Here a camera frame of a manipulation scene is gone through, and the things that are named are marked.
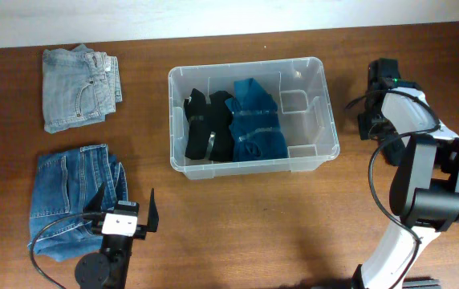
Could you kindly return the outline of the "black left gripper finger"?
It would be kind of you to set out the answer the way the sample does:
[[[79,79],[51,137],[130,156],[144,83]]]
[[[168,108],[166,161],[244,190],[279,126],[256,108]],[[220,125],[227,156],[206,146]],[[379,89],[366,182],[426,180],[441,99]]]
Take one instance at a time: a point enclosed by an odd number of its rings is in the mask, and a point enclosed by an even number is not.
[[[148,220],[147,220],[147,231],[156,233],[159,225],[159,214],[156,207],[154,189],[151,189],[150,201],[148,206]]]
[[[100,212],[102,210],[104,192],[105,192],[105,183],[102,183],[101,186],[98,188],[95,196],[83,208],[83,212],[84,213]]]

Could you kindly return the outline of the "black garment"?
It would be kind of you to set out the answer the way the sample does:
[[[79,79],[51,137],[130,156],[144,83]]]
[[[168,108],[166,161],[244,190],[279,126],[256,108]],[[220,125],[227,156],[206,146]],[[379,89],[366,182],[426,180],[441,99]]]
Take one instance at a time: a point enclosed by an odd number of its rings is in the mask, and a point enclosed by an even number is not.
[[[230,131],[233,114],[226,106],[233,96],[226,91],[209,96],[194,88],[184,100],[185,117],[189,123],[189,138],[185,156],[190,160],[208,159],[229,162],[234,156],[234,138]]]

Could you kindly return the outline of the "light blue jeans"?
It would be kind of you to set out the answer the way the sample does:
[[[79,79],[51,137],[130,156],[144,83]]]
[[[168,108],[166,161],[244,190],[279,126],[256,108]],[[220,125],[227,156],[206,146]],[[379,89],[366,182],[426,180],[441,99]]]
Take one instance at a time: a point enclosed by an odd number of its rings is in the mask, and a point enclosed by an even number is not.
[[[118,59],[81,44],[43,52],[44,130],[105,121],[123,101]]]

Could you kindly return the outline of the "dark blue garment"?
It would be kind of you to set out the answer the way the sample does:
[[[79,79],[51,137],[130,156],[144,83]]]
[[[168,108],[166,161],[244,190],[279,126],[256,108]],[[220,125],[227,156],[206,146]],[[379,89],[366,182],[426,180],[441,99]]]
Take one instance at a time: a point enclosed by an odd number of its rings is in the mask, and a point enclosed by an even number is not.
[[[235,96],[226,100],[233,120],[229,130],[234,139],[234,162],[265,161],[288,157],[281,131],[278,105],[257,80],[234,82]]]

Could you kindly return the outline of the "dark green-black garment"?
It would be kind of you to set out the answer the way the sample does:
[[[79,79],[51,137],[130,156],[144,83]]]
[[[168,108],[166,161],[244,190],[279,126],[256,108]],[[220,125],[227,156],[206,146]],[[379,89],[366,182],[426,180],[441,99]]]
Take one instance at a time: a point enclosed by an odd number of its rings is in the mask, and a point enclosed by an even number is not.
[[[401,162],[405,151],[405,144],[401,138],[394,135],[386,136],[381,143],[387,144],[384,146],[383,155],[389,165],[398,166]]]

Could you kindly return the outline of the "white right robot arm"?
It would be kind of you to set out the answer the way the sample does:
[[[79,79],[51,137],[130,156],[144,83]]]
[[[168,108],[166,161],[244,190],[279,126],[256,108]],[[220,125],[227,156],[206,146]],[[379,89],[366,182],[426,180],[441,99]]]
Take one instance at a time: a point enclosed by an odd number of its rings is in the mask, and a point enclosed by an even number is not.
[[[429,107],[420,85],[402,79],[395,59],[369,63],[367,91],[348,107],[359,102],[360,137],[378,143],[368,184],[389,225],[351,287],[439,288],[437,279],[406,275],[427,245],[459,222],[459,136]]]

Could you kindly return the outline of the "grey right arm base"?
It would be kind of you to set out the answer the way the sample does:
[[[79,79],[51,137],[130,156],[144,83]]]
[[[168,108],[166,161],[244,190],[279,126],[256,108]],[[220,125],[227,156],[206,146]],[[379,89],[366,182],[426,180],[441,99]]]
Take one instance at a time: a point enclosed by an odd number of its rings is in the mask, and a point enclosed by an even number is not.
[[[402,289],[441,289],[438,279],[418,279],[405,281]]]

